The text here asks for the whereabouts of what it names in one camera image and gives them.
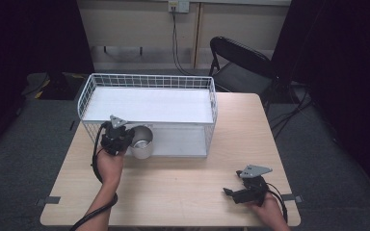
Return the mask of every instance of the hand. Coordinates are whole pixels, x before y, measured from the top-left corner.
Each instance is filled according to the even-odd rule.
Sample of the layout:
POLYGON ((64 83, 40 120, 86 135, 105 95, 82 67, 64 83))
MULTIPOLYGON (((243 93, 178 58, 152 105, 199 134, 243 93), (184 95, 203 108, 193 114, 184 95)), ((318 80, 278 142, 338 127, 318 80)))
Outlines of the hand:
POLYGON ((108 154, 104 149, 98 152, 97 167, 103 184, 110 184, 116 188, 119 186, 125 152, 126 149, 120 151, 117 156, 108 154))
POLYGON ((253 203, 246 203, 246 206, 257 213, 260 220, 273 230, 290 230, 278 207, 278 201, 269 192, 266 193, 261 207, 253 203))

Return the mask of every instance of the wooden table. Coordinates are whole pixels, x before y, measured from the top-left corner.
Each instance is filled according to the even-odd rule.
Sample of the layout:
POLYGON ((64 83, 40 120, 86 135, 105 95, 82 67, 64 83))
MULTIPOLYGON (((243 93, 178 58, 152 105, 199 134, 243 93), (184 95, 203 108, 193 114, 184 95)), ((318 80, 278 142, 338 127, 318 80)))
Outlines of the wooden table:
MULTIPOLYGON (((267 118, 256 94, 217 93, 218 120, 206 158, 125 157, 110 226, 249 227, 260 226, 257 216, 235 204, 223 192, 244 189, 235 173, 246 165, 271 167, 264 174, 282 194, 291 189, 267 118)), ((100 183, 91 168, 93 142, 80 124, 40 221, 49 226, 71 226, 96 196, 100 183)), ((301 219, 295 201, 286 201, 289 225, 301 219)))

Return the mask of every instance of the black chair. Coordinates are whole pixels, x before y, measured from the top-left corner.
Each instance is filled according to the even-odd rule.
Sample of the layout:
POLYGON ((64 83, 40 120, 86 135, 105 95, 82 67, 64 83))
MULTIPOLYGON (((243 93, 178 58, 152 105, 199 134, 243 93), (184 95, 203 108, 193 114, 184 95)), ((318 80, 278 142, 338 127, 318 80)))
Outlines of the black chair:
POLYGON ((246 45, 225 37, 210 41, 213 61, 209 71, 218 91, 257 93, 266 112, 278 85, 271 61, 246 45), (229 61, 222 68, 218 56, 229 61))

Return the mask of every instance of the metal cup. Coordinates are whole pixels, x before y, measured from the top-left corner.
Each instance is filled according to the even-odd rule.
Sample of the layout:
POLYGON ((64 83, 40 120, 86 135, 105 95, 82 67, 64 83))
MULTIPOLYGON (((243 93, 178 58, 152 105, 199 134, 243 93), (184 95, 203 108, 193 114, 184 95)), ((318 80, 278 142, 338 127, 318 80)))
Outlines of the metal cup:
POLYGON ((146 126, 133 127, 135 135, 130 145, 131 152, 137 159, 146 159, 151 156, 153 151, 153 134, 151 129, 146 126))

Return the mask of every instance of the white wire basket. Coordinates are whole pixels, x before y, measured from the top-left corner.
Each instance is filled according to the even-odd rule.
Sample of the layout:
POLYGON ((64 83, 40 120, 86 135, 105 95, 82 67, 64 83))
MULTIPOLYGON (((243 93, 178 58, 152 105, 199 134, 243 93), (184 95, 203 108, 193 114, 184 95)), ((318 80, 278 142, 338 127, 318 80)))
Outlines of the white wire basket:
POLYGON ((212 77, 92 74, 78 102, 78 115, 92 141, 110 116, 128 128, 146 125, 153 156, 205 157, 218 115, 212 77))

